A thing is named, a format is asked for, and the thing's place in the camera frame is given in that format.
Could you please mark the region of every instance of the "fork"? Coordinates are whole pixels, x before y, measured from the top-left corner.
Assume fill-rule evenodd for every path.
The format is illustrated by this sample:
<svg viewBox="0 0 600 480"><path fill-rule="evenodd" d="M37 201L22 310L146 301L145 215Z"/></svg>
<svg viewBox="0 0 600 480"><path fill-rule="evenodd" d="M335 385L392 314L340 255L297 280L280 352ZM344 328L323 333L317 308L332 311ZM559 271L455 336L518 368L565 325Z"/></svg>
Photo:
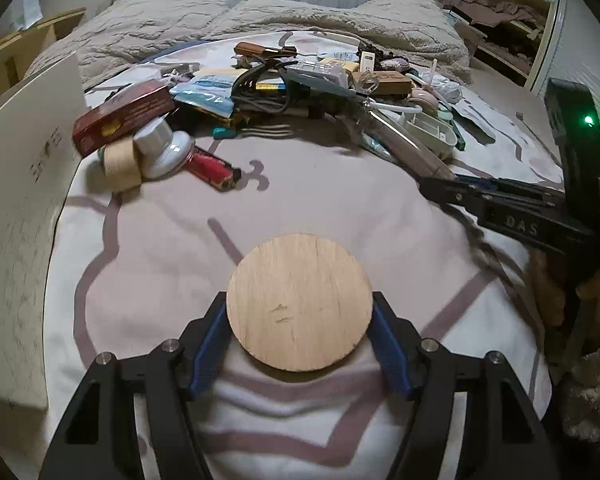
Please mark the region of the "fork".
<svg viewBox="0 0 600 480"><path fill-rule="evenodd" d="M525 123L525 115L522 112L516 112L516 117L518 118L518 120L524 124L526 126L526 129L529 130L529 132L531 133L531 135L534 136L534 138L540 143L542 144L542 147L544 148L544 150L548 153L548 155L551 157L552 161L554 161L559 168L562 167L560 160L558 159L558 157L556 157L554 155L554 153L549 149L549 147L544 143L544 140L542 140L536 133L535 131L533 131L531 129L531 127Z"/></svg>

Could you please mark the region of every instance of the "metal screw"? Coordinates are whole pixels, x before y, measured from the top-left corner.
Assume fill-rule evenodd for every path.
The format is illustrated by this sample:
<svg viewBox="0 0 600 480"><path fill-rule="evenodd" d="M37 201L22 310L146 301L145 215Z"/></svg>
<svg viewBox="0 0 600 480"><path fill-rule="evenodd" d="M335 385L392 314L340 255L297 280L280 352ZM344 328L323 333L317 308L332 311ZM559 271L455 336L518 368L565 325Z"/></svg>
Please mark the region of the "metal screw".
<svg viewBox="0 0 600 480"><path fill-rule="evenodd" d="M111 352L100 352L98 355L96 355L96 362L99 365L105 365L109 361L111 361L112 358L113 355L111 354Z"/></svg>
<svg viewBox="0 0 600 480"><path fill-rule="evenodd" d="M180 347L180 342L177 339L165 339L160 348L165 352L175 352Z"/></svg>
<svg viewBox="0 0 600 480"><path fill-rule="evenodd" d="M504 362L504 355L497 350L492 350L487 354L487 359L495 365L501 365Z"/></svg>
<svg viewBox="0 0 600 480"><path fill-rule="evenodd" d="M427 353L431 354L440 348L440 344L435 340L427 337L420 342L420 347Z"/></svg>

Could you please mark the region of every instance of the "small brown box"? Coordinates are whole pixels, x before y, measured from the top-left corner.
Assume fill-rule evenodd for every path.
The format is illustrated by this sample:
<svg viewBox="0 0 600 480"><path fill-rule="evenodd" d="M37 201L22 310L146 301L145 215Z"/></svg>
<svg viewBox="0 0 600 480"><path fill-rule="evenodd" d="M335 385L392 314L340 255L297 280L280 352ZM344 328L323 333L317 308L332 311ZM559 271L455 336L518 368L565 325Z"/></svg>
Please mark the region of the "small brown box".
<svg viewBox="0 0 600 480"><path fill-rule="evenodd" d="M78 117L72 135L74 145L78 153L87 156L174 108L169 89L163 83L149 79L135 84Z"/></svg>
<svg viewBox="0 0 600 480"><path fill-rule="evenodd" d="M371 95L408 95L413 87L413 82L409 76L402 75L395 70L372 72L372 74L378 78L378 88ZM360 72L353 73L356 85L363 75Z"/></svg>

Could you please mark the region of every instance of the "dark red box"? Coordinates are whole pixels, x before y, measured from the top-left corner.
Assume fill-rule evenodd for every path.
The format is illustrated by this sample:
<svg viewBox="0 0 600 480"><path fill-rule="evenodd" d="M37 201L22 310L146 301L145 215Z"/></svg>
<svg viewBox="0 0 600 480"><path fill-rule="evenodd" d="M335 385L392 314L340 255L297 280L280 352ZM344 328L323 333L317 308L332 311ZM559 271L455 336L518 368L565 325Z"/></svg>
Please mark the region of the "dark red box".
<svg viewBox="0 0 600 480"><path fill-rule="evenodd" d="M87 156L174 108L169 89L158 80L132 85L78 117L72 135L75 148Z"/></svg>

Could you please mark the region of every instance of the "tape roll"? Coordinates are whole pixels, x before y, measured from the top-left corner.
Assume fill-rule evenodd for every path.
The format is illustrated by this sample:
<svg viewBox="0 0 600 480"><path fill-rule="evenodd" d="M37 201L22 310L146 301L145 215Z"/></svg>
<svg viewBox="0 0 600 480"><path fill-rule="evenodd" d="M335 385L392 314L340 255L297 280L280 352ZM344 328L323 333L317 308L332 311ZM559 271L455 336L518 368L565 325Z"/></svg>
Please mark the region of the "tape roll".
<svg viewBox="0 0 600 480"><path fill-rule="evenodd" d="M104 174L109 187L115 192L126 191L142 184L138 154L132 136L123 137L106 145Z"/></svg>

